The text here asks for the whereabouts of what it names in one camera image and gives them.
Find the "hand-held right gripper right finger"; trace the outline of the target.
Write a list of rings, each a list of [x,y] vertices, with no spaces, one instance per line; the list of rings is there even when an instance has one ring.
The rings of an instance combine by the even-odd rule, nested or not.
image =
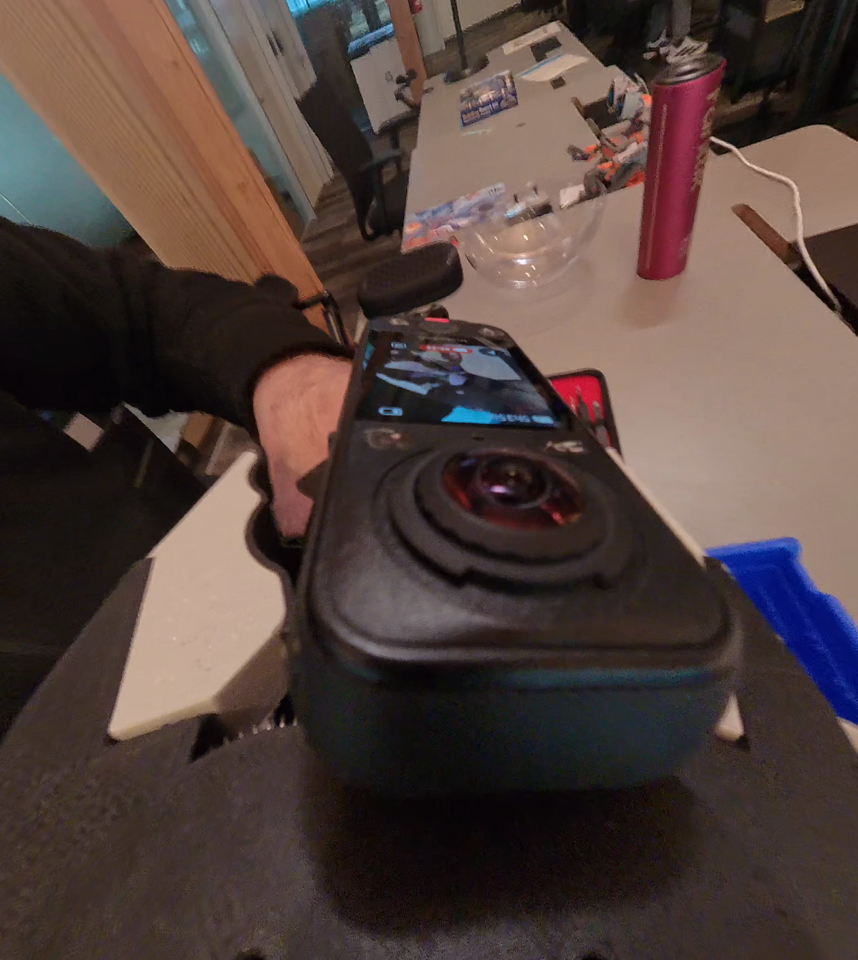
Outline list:
[[[620,469],[639,490],[640,494],[647,500],[651,508],[655,510],[662,521],[670,528],[685,549],[695,558],[696,561],[700,563],[704,569],[706,569],[707,557],[705,551],[671,515],[668,509],[661,504],[661,502],[647,487],[640,476],[627,464],[623,456],[620,456]],[[740,712],[737,696],[733,691],[729,693],[723,713],[721,714],[715,726],[715,736],[720,740],[733,745],[745,742],[745,725]]]

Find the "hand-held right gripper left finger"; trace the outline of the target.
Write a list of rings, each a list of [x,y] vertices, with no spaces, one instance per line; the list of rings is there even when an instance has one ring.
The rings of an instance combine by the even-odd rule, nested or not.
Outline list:
[[[244,452],[149,554],[150,568],[107,733],[127,741],[215,717],[232,736],[266,722],[288,690],[290,583],[257,550],[266,505]]]

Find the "person's left forearm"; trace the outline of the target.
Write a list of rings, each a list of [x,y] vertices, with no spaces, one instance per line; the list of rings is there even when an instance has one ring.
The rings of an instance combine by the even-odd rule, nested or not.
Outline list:
[[[260,375],[348,352],[291,284],[176,270],[0,215],[0,389],[40,410],[205,413],[252,426]]]

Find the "person's left hand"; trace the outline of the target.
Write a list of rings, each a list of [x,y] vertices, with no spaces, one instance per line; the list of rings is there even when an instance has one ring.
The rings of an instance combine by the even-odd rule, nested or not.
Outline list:
[[[328,457],[339,425],[352,365],[347,359],[306,353],[269,368],[253,393],[253,414],[267,462],[271,510],[284,538],[305,533],[311,499],[298,481]]]

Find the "black tweezers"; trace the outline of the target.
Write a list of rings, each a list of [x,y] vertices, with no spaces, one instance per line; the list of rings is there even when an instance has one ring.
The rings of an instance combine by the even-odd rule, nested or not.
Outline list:
[[[611,438],[599,402],[592,401],[592,404],[589,405],[579,386],[576,388],[576,401],[575,411],[579,419],[590,428],[596,440],[603,447],[611,449]]]

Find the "red tweezer case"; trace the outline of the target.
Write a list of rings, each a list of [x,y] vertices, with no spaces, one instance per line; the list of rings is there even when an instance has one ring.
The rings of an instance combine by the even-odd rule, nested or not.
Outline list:
[[[619,454],[622,453],[610,392],[608,390],[605,377],[601,371],[596,368],[579,369],[578,371],[575,370],[569,373],[567,372],[550,377],[550,383],[554,387],[555,392],[572,411],[577,421],[590,432],[590,428],[587,426],[587,424],[579,419],[575,411],[577,402],[576,388],[578,386],[580,387],[582,394],[589,405],[592,404],[593,400],[595,402],[599,402],[603,409],[605,423],[611,438],[612,448],[610,448],[610,450],[615,450]]]

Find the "blue plastic bin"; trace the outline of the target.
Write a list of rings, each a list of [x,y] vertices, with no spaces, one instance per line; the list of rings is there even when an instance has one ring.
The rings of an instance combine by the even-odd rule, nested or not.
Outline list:
[[[858,627],[807,571],[799,541],[717,546],[719,561],[829,702],[858,754]]]

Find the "brown wooden strip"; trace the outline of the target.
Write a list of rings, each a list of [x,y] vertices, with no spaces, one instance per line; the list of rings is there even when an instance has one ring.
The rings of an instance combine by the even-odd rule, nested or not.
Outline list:
[[[757,211],[742,202],[734,204],[731,210],[781,263],[791,270],[801,268],[802,257],[795,243],[783,237]]]

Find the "clear glass bowl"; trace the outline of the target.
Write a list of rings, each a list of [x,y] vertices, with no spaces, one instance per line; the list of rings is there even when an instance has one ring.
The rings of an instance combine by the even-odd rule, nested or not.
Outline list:
[[[507,224],[513,194],[536,186],[551,198],[554,212]],[[507,290],[532,290],[553,283],[584,261],[598,236],[609,193],[582,198],[582,179],[529,181],[509,191],[503,213],[490,223],[461,230],[459,250],[469,267],[487,283]]]

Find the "small grey toy part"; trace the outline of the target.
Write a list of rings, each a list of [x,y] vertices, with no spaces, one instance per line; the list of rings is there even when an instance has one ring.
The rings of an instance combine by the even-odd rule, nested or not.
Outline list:
[[[512,203],[506,209],[505,219],[507,224],[514,226],[553,212],[551,198],[536,186],[530,186],[527,191],[513,194]]]

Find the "pink metal bottle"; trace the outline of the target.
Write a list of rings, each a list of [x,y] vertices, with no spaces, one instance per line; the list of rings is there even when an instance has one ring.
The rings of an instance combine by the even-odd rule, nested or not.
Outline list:
[[[725,60],[712,52],[667,65],[651,88],[637,274],[666,281],[687,266]]]

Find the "blue toy box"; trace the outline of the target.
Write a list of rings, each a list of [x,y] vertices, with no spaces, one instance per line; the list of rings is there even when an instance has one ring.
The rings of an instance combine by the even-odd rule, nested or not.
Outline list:
[[[459,92],[459,123],[465,130],[518,106],[513,73],[502,70],[478,79]]]

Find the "white blue paper sheet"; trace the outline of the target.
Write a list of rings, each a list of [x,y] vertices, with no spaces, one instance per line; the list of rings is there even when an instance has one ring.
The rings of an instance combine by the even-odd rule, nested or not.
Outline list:
[[[562,53],[548,57],[518,74],[520,80],[541,83],[562,77],[567,71],[589,62],[586,55]]]

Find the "black stand with round base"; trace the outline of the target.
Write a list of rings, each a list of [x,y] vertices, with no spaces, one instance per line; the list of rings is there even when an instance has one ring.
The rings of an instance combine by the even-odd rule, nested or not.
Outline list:
[[[459,63],[456,67],[453,67],[447,70],[444,74],[444,82],[451,86],[457,84],[469,77],[472,77],[489,66],[489,57],[487,54],[481,54],[480,56],[470,58],[468,56],[464,32],[462,29],[460,15],[459,15],[459,4],[458,1],[452,0],[449,1],[450,10],[454,22],[455,29],[455,39],[457,42],[457,50],[459,54]]]

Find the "white cabinet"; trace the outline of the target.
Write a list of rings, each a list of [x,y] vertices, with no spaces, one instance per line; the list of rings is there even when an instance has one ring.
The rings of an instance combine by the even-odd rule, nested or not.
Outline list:
[[[379,43],[350,60],[369,126],[380,135],[384,128],[411,113],[412,107],[397,99],[396,78],[406,73],[396,40]]]

